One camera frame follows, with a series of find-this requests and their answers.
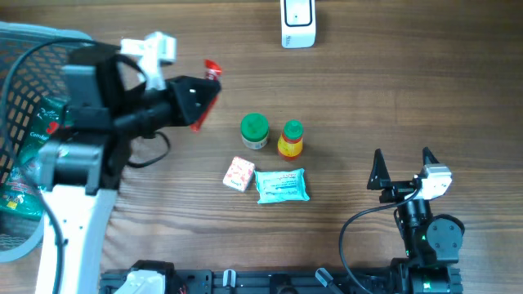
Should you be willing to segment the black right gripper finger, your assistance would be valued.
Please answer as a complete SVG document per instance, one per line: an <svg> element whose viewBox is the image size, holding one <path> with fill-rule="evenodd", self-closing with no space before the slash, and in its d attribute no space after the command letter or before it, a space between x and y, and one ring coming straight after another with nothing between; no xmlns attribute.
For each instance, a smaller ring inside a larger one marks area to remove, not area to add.
<svg viewBox="0 0 523 294"><path fill-rule="evenodd" d="M382 190L391 187L391 178L389 176L387 165L380 149L376 149L373 157L373 167L369 175L367 189Z"/></svg>
<svg viewBox="0 0 523 294"><path fill-rule="evenodd" d="M439 163L439 161L436 159L436 157L428 147L424 147L422 149L422 161L424 165Z"/></svg>

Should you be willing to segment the green lid jar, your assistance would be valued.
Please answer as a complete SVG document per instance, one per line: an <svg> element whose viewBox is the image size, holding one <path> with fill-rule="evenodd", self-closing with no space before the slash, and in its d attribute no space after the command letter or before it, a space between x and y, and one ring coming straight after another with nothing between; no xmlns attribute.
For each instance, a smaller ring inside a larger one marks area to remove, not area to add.
<svg viewBox="0 0 523 294"><path fill-rule="evenodd" d="M269 131L268 120L259 113L247 114L240 123L242 141L250 149L263 148L267 144Z"/></svg>

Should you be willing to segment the teal wet wipes pack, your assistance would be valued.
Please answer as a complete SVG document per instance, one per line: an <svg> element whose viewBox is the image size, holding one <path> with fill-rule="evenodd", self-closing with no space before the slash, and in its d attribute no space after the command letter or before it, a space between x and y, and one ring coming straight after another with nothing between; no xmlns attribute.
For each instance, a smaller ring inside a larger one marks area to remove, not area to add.
<svg viewBox="0 0 523 294"><path fill-rule="evenodd" d="M258 204L272 204L286 201L309 201L306 192L305 170L256 171Z"/></svg>

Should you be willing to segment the small red white box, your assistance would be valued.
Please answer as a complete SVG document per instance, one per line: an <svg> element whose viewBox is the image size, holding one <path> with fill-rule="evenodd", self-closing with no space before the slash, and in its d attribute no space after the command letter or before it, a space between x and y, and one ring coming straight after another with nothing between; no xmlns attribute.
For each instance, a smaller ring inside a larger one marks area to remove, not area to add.
<svg viewBox="0 0 523 294"><path fill-rule="evenodd" d="M222 183L232 189L244 192L255 172L255 164L241 157L234 157Z"/></svg>

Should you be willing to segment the yellow red sauce bottle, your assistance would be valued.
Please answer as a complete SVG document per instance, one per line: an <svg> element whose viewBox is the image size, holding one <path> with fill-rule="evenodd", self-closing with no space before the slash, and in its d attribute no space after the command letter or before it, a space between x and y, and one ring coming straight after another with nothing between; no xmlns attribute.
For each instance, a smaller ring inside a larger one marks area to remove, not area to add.
<svg viewBox="0 0 523 294"><path fill-rule="evenodd" d="M298 120L289 120L277 143L279 155L286 160L298 158L303 151L303 125Z"/></svg>

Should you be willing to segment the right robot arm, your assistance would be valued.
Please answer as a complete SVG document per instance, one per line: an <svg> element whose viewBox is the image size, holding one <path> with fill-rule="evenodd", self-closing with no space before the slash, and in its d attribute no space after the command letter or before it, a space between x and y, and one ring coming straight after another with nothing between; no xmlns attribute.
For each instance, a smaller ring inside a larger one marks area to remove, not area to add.
<svg viewBox="0 0 523 294"><path fill-rule="evenodd" d="M394 293L463 292L459 260L464 224L448 214L433 215L430 201L450 187L451 170L428 149L422 150L422 169L411 180L393 181L382 151L376 149L367 188L382 192L380 203L396 205L396 226L405 245L405 258L390 265Z"/></svg>

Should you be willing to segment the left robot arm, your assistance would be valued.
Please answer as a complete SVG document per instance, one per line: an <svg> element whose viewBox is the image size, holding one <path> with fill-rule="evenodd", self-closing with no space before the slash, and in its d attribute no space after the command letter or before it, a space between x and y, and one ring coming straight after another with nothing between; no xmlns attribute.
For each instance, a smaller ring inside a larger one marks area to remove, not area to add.
<svg viewBox="0 0 523 294"><path fill-rule="evenodd" d="M46 208L39 293L96 292L105 231L132 141L195 123L221 90L218 81L188 76L126 89L121 64L134 61L116 46L98 43L72 51L63 68L73 121L39 151Z"/></svg>

